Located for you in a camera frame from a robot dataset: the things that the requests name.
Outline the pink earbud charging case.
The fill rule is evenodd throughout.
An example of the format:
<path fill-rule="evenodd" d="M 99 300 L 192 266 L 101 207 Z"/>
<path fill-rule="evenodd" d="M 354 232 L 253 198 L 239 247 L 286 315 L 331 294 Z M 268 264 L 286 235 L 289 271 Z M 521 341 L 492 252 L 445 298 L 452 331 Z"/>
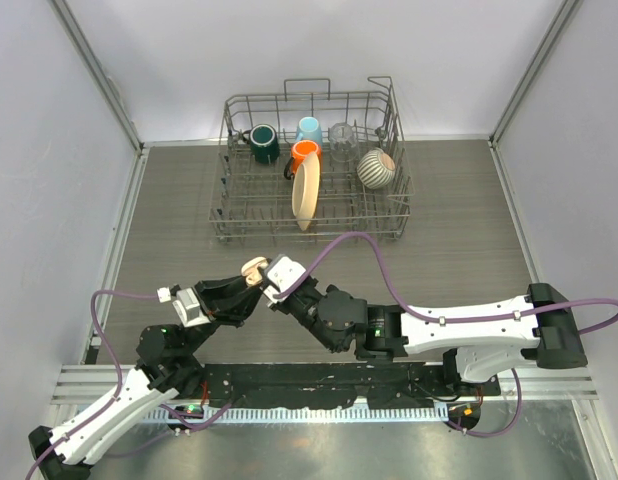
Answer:
<path fill-rule="evenodd" d="M 263 283 L 263 271 L 268 267 L 266 257 L 258 256 L 247 261 L 241 268 L 241 275 L 248 287 L 254 287 Z"/>

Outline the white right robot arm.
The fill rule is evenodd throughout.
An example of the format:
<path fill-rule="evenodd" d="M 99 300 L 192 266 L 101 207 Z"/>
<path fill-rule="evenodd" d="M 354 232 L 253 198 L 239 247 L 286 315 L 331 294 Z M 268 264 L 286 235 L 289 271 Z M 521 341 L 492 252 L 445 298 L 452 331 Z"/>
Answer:
<path fill-rule="evenodd" d="M 491 304 L 428 310 L 374 305 L 309 277 L 286 298 L 264 294 L 274 311 L 293 316 L 326 349 L 352 350 L 359 361 L 391 362 L 430 351 L 443 354 L 440 380 L 454 395 L 519 366 L 580 368 L 588 360 L 565 297 L 546 283 Z"/>

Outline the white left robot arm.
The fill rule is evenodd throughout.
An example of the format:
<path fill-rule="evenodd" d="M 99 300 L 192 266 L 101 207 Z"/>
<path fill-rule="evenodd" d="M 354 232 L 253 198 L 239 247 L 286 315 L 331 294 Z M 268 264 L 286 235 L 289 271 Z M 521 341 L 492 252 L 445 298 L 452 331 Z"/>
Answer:
<path fill-rule="evenodd" d="M 194 397 L 204 369 L 197 349 L 221 326 L 240 327 L 262 296 L 244 277 L 201 281 L 193 287 L 161 287 L 148 300 L 170 303 L 179 321 L 154 325 L 140 335 L 137 364 L 114 366 L 114 386 L 58 427 L 39 426 L 28 436 L 34 463 L 28 471 L 46 479 L 86 479 L 107 450 L 150 411 L 176 398 Z"/>

